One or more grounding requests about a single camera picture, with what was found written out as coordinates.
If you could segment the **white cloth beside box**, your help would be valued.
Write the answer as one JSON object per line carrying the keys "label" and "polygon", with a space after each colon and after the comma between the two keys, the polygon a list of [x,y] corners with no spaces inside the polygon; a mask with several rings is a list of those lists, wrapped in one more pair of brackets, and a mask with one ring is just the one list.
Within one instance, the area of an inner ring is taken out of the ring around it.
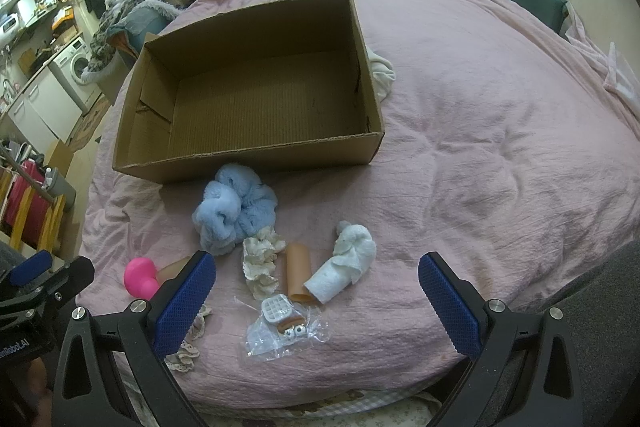
{"label": "white cloth beside box", "polygon": [[373,87],[378,102],[384,101],[392,92],[396,80],[393,63],[366,47],[367,59],[373,80]]}

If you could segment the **wooden drying rack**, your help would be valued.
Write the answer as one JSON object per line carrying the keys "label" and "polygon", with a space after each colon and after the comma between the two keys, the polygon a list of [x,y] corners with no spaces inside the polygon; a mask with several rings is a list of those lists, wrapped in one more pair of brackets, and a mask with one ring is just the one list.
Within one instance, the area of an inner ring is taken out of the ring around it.
{"label": "wooden drying rack", "polygon": [[67,206],[64,194],[52,195],[44,186],[34,160],[19,163],[5,147],[1,156],[1,233],[21,253],[24,246],[54,253]]}

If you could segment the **cream lace scrunchie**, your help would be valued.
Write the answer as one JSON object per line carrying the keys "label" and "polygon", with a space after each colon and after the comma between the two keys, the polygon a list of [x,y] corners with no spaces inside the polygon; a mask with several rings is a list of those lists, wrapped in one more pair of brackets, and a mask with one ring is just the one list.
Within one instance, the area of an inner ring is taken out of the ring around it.
{"label": "cream lace scrunchie", "polygon": [[272,225],[260,229],[254,236],[243,239],[242,268],[245,282],[253,298],[263,301],[279,287],[276,276],[278,256],[286,248],[285,239]]}

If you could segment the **beige lace scrunchie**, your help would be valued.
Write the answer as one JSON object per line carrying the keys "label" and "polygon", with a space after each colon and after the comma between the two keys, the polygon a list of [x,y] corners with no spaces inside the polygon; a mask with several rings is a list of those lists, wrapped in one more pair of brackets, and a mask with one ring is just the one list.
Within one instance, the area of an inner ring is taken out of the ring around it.
{"label": "beige lace scrunchie", "polygon": [[204,336],[206,331],[206,319],[212,313],[207,305],[202,305],[196,315],[186,338],[180,343],[176,353],[165,358],[168,369],[176,373],[188,373],[194,370],[195,362],[200,357],[200,351],[196,342]]}

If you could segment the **pink rubber toy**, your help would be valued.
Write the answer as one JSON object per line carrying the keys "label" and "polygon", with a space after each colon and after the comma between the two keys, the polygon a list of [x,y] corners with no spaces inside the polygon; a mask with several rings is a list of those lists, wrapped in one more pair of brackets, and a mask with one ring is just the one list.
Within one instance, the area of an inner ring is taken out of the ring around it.
{"label": "pink rubber toy", "polygon": [[154,262],[146,257],[130,260],[126,265],[122,280],[126,291],[135,299],[151,300],[160,288]]}

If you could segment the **brown cardboard box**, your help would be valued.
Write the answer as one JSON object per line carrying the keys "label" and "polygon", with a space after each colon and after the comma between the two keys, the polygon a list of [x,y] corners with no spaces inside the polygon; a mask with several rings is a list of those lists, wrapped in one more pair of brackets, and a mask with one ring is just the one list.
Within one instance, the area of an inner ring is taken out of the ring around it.
{"label": "brown cardboard box", "polygon": [[113,167],[172,184],[227,163],[366,165],[383,137],[355,0],[277,0],[146,39]]}

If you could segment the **teal fur-trimmed jacket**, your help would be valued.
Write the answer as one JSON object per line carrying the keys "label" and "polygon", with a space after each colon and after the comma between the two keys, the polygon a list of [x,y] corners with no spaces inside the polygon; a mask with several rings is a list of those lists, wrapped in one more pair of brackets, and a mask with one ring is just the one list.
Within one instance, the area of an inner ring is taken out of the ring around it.
{"label": "teal fur-trimmed jacket", "polygon": [[160,34],[181,13],[181,9],[168,2],[145,0],[110,26],[106,32],[106,41],[122,54],[137,58],[146,36]]}

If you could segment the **fluffy light blue scrunchie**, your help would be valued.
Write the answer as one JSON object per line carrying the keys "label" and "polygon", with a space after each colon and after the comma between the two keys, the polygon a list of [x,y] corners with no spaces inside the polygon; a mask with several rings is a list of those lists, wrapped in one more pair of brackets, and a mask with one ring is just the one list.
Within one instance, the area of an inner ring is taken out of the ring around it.
{"label": "fluffy light blue scrunchie", "polygon": [[226,164],[206,184],[203,199],[192,213],[203,251],[229,254],[248,237],[276,223],[276,193],[254,169]]}

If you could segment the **pink bed comforter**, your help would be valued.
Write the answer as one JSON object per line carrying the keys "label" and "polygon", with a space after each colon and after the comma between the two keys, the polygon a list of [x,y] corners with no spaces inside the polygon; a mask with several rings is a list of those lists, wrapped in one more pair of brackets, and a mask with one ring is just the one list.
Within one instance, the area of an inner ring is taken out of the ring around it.
{"label": "pink bed comforter", "polygon": [[[198,0],[182,28],[274,0]],[[580,52],[510,0],[355,0],[393,63],[385,135],[363,167],[266,177],[277,231],[321,265],[341,220],[371,232],[368,272],[326,306],[329,339],[250,358],[256,313],[239,253],[217,260],[198,358],[178,383],[201,410],[290,409],[407,392],[457,363],[418,282],[438,251],[513,308],[536,306],[639,234],[639,123]]]}

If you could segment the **white washing machine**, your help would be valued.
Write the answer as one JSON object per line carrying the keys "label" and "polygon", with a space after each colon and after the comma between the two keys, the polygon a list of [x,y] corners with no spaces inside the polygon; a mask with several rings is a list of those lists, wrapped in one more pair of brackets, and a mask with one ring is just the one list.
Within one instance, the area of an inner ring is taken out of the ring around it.
{"label": "white washing machine", "polygon": [[88,63],[89,47],[81,34],[66,44],[49,63],[49,69],[82,114],[87,114],[101,95],[97,84],[87,84],[81,79]]}

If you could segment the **white kitchen cabinet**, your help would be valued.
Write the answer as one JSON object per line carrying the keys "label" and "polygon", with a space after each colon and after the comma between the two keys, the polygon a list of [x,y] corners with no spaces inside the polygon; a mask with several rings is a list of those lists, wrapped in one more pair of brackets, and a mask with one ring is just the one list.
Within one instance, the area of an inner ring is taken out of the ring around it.
{"label": "white kitchen cabinet", "polygon": [[78,105],[44,68],[1,115],[1,138],[28,142],[37,153],[46,153],[56,141],[70,138],[80,117]]}

